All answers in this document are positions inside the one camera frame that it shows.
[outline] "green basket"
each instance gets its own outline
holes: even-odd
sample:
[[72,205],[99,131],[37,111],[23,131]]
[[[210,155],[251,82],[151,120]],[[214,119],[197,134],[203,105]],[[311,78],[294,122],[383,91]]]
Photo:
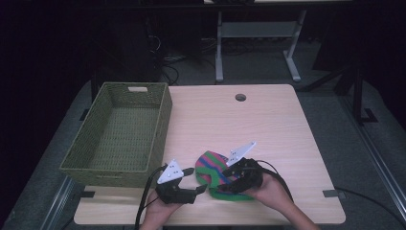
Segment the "green basket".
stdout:
[[165,83],[104,83],[60,169],[84,185],[144,188],[162,166],[171,109]]

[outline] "table hole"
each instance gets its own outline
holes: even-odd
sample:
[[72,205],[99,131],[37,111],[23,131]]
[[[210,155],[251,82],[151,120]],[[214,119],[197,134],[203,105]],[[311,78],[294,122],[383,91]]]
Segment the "table hole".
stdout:
[[244,102],[245,100],[247,100],[247,96],[245,96],[244,94],[237,94],[236,100],[239,102]]

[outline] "floor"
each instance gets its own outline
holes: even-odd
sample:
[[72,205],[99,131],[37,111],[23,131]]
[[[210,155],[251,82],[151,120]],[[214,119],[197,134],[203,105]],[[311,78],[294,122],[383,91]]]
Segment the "floor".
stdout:
[[[320,44],[301,42],[294,60],[302,76],[293,82],[282,57],[289,40],[239,40],[230,42],[224,56],[224,82],[221,84],[291,84],[306,86],[328,72],[312,70]],[[170,82],[177,85],[216,84],[214,53],[211,41],[205,41],[202,59],[182,59],[164,67]],[[180,55],[169,54],[168,61]],[[311,92],[297,93],[304,114],[326,163],[332,183],[343,192],[340,199],[347,220],[339,225],[321,225],[322,229],[405,229],[405,221],[387,190],[369,149],[364,144],[346,104],[347,96],[333,93],[337,80],[331,80]],[[44,152],[23,194],[15,204],[4,230],[12,229],[133,229],[133,226],[80,226],[72,222],[79,202],[82,185],[69,184],[70,193],[56,196],[65,175],[58,170],[81,125],[80,117],[91,104],[90,82],[86,83],[73,101],[53,140]],[[372,142],[378,149],[401,188],[406,188],[406,133],[386,109],[377,91],[364,82],[363,107],[369,108],[378,123],[365,124]],[[382,208],[371,199],[385,206]],[[292,229],[280,226],[276,229]],[[212,227],[169,227],[175,229],[219,229]],[[233,227],[233,229],[272,229],[269,226]]]

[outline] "human hand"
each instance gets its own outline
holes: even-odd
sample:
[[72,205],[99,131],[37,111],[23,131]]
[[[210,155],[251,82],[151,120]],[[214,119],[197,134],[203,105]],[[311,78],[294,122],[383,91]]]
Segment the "human hand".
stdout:
[[279,212],[293,204],[283,185],[267,173],[262,174],[262,184],[259,188],[251,188],[244,193]]
[[183,205],[179,203],[164,203],[164,201],[158,197],[155,190],[148,196],[147,204],[149,205],[147,206],[146,216],[141,225],[141,230],[158,229],[168,221],[170,215]]

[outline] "colorful cloth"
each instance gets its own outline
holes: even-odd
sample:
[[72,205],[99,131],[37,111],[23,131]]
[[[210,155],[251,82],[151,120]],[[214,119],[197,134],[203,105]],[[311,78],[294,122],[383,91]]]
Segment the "colorful cloth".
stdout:
[[226,162],[228,158],[212,152],[206,151],[199,157],[195,164],[195,172],[197,181],[200,184],[208,184],[210,195],[217,199],[238,201],[238,200],[252,200],[248,195],[232,194],[223,192],[217,189],[218,185],[230,184],[237,179],[236,176],[225,177],[222,172],[228,169]]

